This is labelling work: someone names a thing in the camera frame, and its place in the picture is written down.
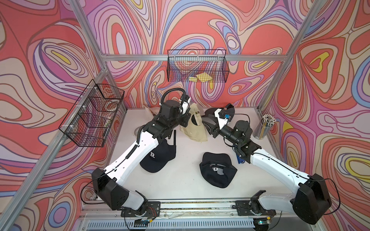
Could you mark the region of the tan khaki baseball cap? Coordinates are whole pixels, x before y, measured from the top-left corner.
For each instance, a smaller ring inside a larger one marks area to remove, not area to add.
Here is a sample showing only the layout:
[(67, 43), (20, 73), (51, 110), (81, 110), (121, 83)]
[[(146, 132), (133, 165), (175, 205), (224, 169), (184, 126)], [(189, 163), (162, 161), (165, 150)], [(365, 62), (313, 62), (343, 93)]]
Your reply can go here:
[(197, 104), (190, 106), (190, 119), (186, 127), (181, 126), (180, 131), (189, 139), (196, 142), (208, 141), (206, 129), (202, 123), (200, 110)]

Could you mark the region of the cream baseball cap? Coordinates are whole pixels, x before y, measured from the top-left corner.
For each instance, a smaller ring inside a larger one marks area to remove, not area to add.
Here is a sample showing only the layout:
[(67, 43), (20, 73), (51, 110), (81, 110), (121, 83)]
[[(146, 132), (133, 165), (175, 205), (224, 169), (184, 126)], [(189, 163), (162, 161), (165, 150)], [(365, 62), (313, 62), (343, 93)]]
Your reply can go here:
[(154, 116), (156, 116), (160, 111), (159, 107), (145, 107), (145, 116), (148, 119), (152, 119)]

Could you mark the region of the black cap with white logo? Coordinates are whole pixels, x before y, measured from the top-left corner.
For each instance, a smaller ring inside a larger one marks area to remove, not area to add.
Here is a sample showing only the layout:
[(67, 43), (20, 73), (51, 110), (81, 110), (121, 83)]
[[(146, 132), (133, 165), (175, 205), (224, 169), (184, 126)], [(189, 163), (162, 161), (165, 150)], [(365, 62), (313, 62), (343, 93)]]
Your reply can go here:
[(156, 148), (147, 154), (140, 162), (140, 166), (150, 173), (159, 172), (164, 166), (176, 157), (176, 131), (173, 132), (173, 144), (164, 139)]

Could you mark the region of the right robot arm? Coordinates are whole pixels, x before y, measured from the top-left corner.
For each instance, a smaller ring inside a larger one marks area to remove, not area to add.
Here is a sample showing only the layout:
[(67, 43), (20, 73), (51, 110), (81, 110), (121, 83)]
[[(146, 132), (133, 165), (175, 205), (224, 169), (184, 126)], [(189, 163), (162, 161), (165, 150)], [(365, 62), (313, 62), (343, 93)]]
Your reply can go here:
[(290, 190), (289, 194), (266, 194), (260, 190), (247, 205), (250, 212), (260, 215), (265, 211), (280, 210), (315, 225), (332, 205), (326, 179), (319, 174), (301, 172), (276, 159), (251, 140), (252, 129), (248, 121), (239, 120), (231, 128), (229, 119), (228, 115), (224, 118), (208, 115), (202, 117), (202, 123), (213, 137), (220, 135), (231, 142), (238, 157), (263, 169)]

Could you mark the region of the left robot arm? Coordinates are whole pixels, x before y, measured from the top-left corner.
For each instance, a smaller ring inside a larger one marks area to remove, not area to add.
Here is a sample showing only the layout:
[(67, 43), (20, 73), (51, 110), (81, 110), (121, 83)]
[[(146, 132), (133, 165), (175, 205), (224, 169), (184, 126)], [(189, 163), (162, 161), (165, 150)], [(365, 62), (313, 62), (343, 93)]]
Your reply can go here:
[(124, 188), (124, 183), (144, 157), (171, 137), (177, 126), (187, 126), (190, 100), (182, 88), (166, 91), (161, 98), (159, 113), (139, 128), (136, 141), (110, 165), (92, 172), (93, 190), (110, 209), (125, 207), (140, 212), (146, 209), (145, 197), (138, 191)]

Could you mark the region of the dark grey baseball cap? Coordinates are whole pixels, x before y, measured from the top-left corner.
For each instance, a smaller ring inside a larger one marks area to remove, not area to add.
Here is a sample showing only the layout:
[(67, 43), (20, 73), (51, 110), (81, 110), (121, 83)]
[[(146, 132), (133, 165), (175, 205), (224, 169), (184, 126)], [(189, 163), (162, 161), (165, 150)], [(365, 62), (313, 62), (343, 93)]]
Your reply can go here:
[(225, 111), (226, 114), (233, 116), (235, 114), (235, 108), (232, 104), (227, 104), (225, 107), (219, 107), (219, 108), (209, 108), (205, 111), (204, 116), (214, 115), (215, 111), (217, 109), (221, 109), (222, 111)]

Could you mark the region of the black cap upside down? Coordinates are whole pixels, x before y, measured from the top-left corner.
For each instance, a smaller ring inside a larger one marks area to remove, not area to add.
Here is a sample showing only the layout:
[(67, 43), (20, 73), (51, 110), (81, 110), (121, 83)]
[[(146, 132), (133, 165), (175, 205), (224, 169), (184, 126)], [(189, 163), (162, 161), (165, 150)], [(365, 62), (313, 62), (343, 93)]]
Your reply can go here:
[(232, 165), (230, 156), (223, 153), (204, 153), (199, 168), (205, 181), (222, 189), (230, 185), (238, 171)]

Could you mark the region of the blue tool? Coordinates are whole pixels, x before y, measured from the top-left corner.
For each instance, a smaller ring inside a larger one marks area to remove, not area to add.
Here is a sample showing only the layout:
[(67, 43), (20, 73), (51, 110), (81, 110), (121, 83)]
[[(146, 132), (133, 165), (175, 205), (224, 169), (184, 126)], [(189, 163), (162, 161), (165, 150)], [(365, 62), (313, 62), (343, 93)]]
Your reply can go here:
[(239, 156), (237, 156), (237, 161), (239, 164), (244, 164), (245, 161), (243, 159), (241, 159)]

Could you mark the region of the clear tape roll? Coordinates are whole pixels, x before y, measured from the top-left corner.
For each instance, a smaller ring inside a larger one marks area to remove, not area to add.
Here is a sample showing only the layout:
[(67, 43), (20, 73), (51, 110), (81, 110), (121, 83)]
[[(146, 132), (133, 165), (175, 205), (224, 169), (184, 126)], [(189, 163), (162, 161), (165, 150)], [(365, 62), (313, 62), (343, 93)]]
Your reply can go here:
[(143, 127), (144, 127), (144, 125), (137, 127), (134, 130), (134, 136), (138, 136), (142, 132)]

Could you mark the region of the cup of pencils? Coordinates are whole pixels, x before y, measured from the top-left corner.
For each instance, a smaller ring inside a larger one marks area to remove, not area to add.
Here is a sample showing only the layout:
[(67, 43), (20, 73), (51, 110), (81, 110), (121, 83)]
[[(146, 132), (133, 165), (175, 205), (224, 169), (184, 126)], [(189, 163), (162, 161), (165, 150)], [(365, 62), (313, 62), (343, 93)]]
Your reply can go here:
[(273, 115), (270, 114), (263, 115), (262, 118), (260, 119), (258, 126), (253, 131), (254, 138), (258, 140), (263, 139), (270, 131), (270, 129), (274, 126), (276, 121), (277, 120)]

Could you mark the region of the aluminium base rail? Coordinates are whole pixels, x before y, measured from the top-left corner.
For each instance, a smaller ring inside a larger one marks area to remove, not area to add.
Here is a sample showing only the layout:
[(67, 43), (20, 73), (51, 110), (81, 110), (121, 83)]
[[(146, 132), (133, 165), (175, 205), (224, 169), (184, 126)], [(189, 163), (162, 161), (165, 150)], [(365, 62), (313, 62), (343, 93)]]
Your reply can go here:
[(74, 231), (323, 231), (323, 223), (309, 225), (287, 212), (253, 215), (236, 206), (238, 198), (151, 200), (148, 215), (87, 205)]

